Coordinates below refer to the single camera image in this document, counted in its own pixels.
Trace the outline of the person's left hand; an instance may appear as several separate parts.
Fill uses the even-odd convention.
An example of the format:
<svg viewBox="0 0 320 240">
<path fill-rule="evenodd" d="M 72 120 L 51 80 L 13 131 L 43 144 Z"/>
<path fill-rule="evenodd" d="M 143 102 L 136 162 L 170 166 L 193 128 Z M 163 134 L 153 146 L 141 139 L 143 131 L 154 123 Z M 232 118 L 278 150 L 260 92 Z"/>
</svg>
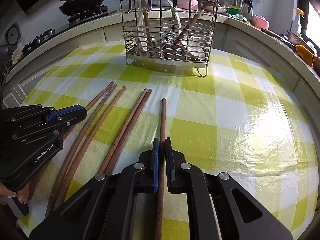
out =
<svg viewBox="0 0 320 240">
<path fill-rule="evenodd" d="M 25 185 L 23 189 L 21 189 L 18 192 L 13 192 L 7 189 L 2 182 L 0 182 L 0 203 L 1 205 L 6 205 L 6 202 L 4 200 L 4 196 L 9 197 L 17 197 L 20 203 L 26 204 L 29 199 L 30 194 L 30 188 L 29 183 Z"/>
</svg>

